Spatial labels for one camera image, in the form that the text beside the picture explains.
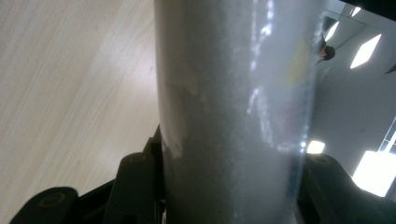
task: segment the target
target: ceiling light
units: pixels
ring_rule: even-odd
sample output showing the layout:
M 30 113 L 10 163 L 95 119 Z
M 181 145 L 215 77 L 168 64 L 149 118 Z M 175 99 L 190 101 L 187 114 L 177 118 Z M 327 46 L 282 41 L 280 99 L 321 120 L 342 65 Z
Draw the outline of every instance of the ceiling light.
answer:
M 335 29 L 337 29 L 338 23 L 340 23 L 340 22 L 339 21 L 336 22 L 332 26 L 332 28 L 330 28 L 329 33 L 327 33 L 326 38 L 324 39 L 325 41 L 328 41 L 334 35 Z
M 352 179 L 366 191 L 385 197 L 396 176 L 396 155 L 366 151 Z
M 310 154 L 319 154 L 322 153 L 324 147 L 324 143 L 319 141 L 312 141 L 311 143 L 309 143 L 308 150 L 306 152 Z
M 367 41 L 366 43 L 361 45 L 358 53 L 356 54 L 355 59 L 353 60 L 352 65 L 350 65 L 350 69 L 355 68 L 363 63 L 366 63 L 370 60 L 370 57 L 373 54 L 373 51 L 378 44 L 379 38 L 381 35 L 374 37 L 373 39 Z
M 352 12 L 352 17 L 356 16 L 356 14 L 358 14 L 359 11 L 361 11 L 361 8 L 355 7 L 355 9 L 353 9 L 353 12 Z
M 384 149 L 384 152 L 390 152 L 390 150 L 392 149 L 393 145 L 395 144 L 395 141 L 396 141 L 396 132 L 393 134 L 392 138 L 388 142 L 387 146 Z

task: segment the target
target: wooden floor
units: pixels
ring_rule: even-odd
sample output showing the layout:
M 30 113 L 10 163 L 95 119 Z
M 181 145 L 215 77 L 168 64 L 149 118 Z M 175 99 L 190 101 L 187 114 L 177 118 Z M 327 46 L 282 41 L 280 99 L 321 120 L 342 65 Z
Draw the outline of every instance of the wooden floor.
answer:
M 0 1 L 0 223 L 114 178 L 159 123 L 151 0 Z

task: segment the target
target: ceiling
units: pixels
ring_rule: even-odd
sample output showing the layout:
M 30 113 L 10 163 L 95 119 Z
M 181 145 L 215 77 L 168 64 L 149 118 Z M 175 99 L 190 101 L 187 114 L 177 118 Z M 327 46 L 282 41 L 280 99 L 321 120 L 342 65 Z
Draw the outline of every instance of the ceiling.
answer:
M 340 21 L 328 45 L 336 56 L 316 65 L 317 91 L 311 139 L 326 144 L 324 153 L 335 157 L 354 174 L 366 150 L 377 151 L 396 116 L 396 22 L 332 0 L 327 9 Z M 371 59 L 354 69 L 350 65 L 363 43 L 381 34 Z

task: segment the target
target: person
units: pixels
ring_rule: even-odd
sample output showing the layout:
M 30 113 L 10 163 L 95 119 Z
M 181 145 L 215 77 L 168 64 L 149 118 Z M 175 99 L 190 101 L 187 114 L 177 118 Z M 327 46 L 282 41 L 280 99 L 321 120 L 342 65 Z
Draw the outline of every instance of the person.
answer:
M 329 61 L 335 56 L 335 49 L 332 46 L 325 46 L 319 54 L 323 61 Z
M 324 37 L 318 43 L 319 57 L 322 61 L 329 61 L 335 56 L 335 49 L 332 46 L 328 46 Z

